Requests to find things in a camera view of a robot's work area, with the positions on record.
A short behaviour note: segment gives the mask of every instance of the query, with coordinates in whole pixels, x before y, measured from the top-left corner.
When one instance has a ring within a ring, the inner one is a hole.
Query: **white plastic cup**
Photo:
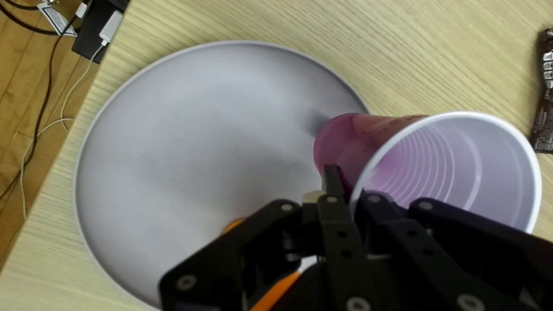
[[[349,122],[364,122],[368,131]],[[482,112],[340,115],[319,131],[314,162],[345,172],[350,212],[362,188],[385,191],[404,207],[431,197],[525,231],[539,212],[540,172],[532,146],[516,127]]]

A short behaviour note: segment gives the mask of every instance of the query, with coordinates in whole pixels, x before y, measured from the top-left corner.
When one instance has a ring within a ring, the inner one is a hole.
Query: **wood grain surface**
[[[70,10],[76,3],[76,0],[65,0],[60,5]],[[41,29],[50,29],[50,24],[39,12],[15,10],[3,1],[1,5],[22,20]],[[3,193],[17,174],[20,157],[31,143],[34,121],[46,91],[46,65],[53,41],[55,36],[31,32],[0,13],[0,193]],[[86,58],[70,51],[72,41],[74,38],[62,38],[55,50],[51,95],[41,127],[58,117],[65,93],[88,65]],[[74,115],[79,108],[95,70],[96,65],[91,67],[72,96],[69,96],[65,115]],[[32,160],[24,171],[27,207],[31,207],[63,138],[65,131],[58,124],[44,131],[37,140]],[[22,223],[22,197],[18,183],[15,183],[15,186],[0,198],[0,267]]]
[[[91,119],[146,64],[205,41],[273,41],[328,64],[374,114],[483,110],[528,133],[546,26],[549,0],[133,0],[0,276],[0,309],[148,309],[95,264],[72,198]],[[535,233],[553,238],[553,157],[539,160]]]

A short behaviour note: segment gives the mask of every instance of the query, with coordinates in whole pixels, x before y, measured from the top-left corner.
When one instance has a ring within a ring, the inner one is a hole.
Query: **cup rim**
[[[368,181],[373,176],[374,167],[380,164],[380,160],[407,134],[418,131],[419,127],[425,127],[428,124],[445,121],[445,119],[475,119],[475,121],[494,124],[499,129],[502,129],[504,133],[508,133],[518,143],[518,146],[523,150],[523,153],[527,155],[525,159],[532,169],[532,181],[533,181],[532,209],[530,209],[530,217],[525,224],[525,231],[530,233],[535,226],[535,221],[537,221],[537,214],[539,214],[539,207],[540,207],[540,195],[542,195],[540,169],[539,169],[539,162],[533,153],[533,148],[530,146],[527,138],[513,124],[509,124],[499,117],[494,117],[490,114],[483,114],[483,112],[476,112],[476,110],[452,110],[452,112],[426,115],[426,117],[421,117],[421,119],[407,124],[406,127],[397,131],[393,136],[390,136],[361,169],[359,178],[357,178],[357,181],[350,191],[350,197],[349,197],[350,214],[354,214],[355,204],[359,200],[359,195],[362,190],[361,185],[364,185],[364,181]]]

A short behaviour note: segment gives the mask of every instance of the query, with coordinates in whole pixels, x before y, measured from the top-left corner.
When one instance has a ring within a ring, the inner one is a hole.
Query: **black cable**
[[[20,20],[17,15],[13,15],[12,12],[8,12],[1,3],[0,3],[0,10],[15,24],[18,24],[20,27],[25,27],[32,32],[39,32],[39,34],[46,34],[46,36],[56,36],[55,31],[50,31],[50,29],[41,29],[41,27],[34,27],[24,20]]]
[[[50,58],[48,58],[48,83],[46,83],[46,91],[44,91],[44,98],[41,102],[41,107],[37,110],[36,115],[36,122],[34,122],[34,131],[32,131],[32,145],[31,150],[27,152],[27,159],[24,159],[24,167],[27,167],[27,164],[31,162],[34,150],[36,150],[36,143],[37,143],[37,131],[39,131],[39,122],[44,115],[46,105],[50,102],[50,95],[51,95],[51,84],[53,84],[53,55],[56,50],[58,41],[63,38],[63,34],[67,32],[67,29],[74,24],[76,15],[65,24],[65,27],[62,29],[60,36],[53,41],[51,51],[50,51]],[[13,176],[13,179],[5,186],[5,190],[0,195],[0,202],[3,200],[3,197],[12,190],[12,186],[15,185],[17,178],[20,176],[20,169],[17,171],[17,174]]]
[[[5,0],[5,3],[12,5],[12,7],[17,7],[18,10],[37,10],[36,5],[22,5],[22,3],[17,3],[13,0]]]

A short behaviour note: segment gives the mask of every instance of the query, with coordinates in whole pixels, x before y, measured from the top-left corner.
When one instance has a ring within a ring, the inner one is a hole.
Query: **bolt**
[[[430,202],[426,202],[426,200],[419,202],[418,207],[423,209],[423,210],[431,210],[433,209],[433,205]]]
[[[345,307],[347,311],[369,311],[369,304],[362,297],[347,299]]]
[[[376,204],[376,202],[380,202],[381,198],[380,198],[380,195],[368,195],[366,200]]]
[[[470,293],[459,293],[459,297],[456,297],[456,304],[463,309],[463,311],[485,311],[483,302]]]
[[[176,288],[186,292],[195,285],[195,281],[196,280],[195,280],[193,274],[184,274],[184,276],[176,280]]]
[[[292,210],[293,205],[290,205],[290,204],[281,204],[279,209],[281,209],[281,210]]]

